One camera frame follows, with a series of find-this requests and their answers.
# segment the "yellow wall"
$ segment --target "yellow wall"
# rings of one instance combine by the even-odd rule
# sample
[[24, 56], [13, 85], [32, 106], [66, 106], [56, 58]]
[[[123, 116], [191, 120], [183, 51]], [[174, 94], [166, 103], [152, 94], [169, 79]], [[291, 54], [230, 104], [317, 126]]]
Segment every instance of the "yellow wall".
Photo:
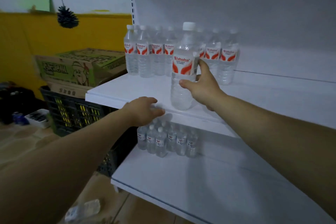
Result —
[[80, 48], [123, 51], [126, 25], [131, 15], [78, 15], [73, 29], [58, 25], [55, 14], [0, 13], [0, 82], [13, 81], [34, 91], [43, 99], [39, 87], [45, 85], [33, 68], [34, 55]]

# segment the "tile floor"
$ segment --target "tile floor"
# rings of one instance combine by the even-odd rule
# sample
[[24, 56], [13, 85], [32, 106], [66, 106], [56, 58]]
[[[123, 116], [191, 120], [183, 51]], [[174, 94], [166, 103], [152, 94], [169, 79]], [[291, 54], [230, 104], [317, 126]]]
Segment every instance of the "tile floor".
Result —
[[[51, 128], [0, 124], [0, 171], [24, 154], [43, 147], [59, 137]], [[80, 224], [192, 224], [157, 205], [126, 191], [115, 192], [110, 179], [95, 172], [73, 205], [94, 199], [101, 211]]]

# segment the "hand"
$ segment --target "hand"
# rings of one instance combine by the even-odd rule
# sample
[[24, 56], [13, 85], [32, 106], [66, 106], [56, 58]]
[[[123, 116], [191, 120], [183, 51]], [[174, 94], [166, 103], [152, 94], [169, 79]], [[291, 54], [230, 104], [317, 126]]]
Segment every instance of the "hand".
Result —
[[149, 124], [154, 118], [165, 114], [164, 109], [153, 108], [151, 104], [155, 104], [157, 99], [140, 97], [126, 103], [121, 109], [125, 111], [130, 119], [130, 126], [140, 127]]
[[192, 97], [195, 98], [197, 102], [205, 105], [210, 111], [213, 111], [211, 107], [213, 97], [225, 93], [218, 86], [207, 63], [200, 59], [199, 66], [201, 68], [201, 75], [198, 75], [198, 78], [196, 77], [196, 80], [198, 79], [197, 82], [180, 80], [179, 83], [182, 88], [188, 89], [191, 92]]

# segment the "cardboard box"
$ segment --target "cardboard box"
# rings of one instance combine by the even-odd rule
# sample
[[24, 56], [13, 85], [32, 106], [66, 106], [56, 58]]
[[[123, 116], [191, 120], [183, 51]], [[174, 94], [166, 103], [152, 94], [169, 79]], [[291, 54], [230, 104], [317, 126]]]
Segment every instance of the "cardboard box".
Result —
[[124, 52], [92, 48], [54, 56], [36, 55], [35, 62], [44, 81], [86, 90], [126, 69]]
[[[113, 69], [110, 72], [113, 73], [113, 75], [101, 81], [99, 85], [126, 74], [127, 73], [126, 64], [123, 64], [117, 67], [117, 69]], [[74, 98], [85, 99], [85, 94], [89, 90], [89, 89], [83, 88], [82, 86], [77, 86], [77, 85], [64, 85], [64, 84], [55, 83], [55, 82], [47, 82], [47, 84], [52, 92], [57, 92], [59, 94], [74, 97]]]

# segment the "black spiky ball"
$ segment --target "black spiky ball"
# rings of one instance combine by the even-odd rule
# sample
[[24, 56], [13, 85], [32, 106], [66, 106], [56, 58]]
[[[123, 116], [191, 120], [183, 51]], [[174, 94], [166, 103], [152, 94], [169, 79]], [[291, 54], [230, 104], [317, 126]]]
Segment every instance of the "black spiky ball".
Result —
[[73, 11], [66, 8], [65, 5], [58, 8], [57, 21], [61, 27], [74, 28], [78, 26], [78, 18]]

